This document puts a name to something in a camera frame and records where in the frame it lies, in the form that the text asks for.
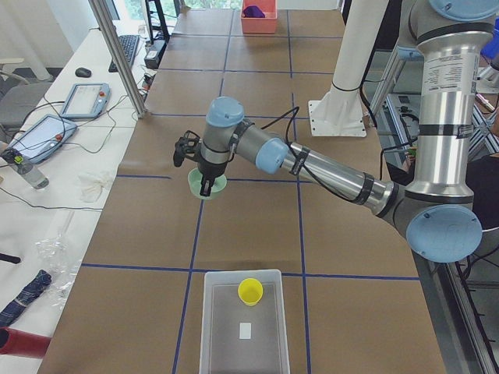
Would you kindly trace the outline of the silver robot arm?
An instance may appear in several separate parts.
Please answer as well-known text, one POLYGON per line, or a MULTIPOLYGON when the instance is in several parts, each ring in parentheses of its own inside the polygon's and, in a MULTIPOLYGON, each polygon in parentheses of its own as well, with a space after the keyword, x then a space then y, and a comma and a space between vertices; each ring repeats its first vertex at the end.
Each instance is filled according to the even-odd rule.
POLYGON ((372 176, 259 128, 234 98, 211 102, 202 135, 187 131, 173 163, 196 164, 193 195, 209 199, 235 157, 272 175, 285 170, 390 224, 411 250, 436 263, 484 255, 498 245, 492 196, 498 162, 469 151, 482 48, 492 39, 495 1, 403 1, 394 49, 380 86, 363 94, 385 1, 352 3, 331 88, 309 102, 313 136, 360 139, 351 116, 364 104, 381 137, 380 173, 372 176))

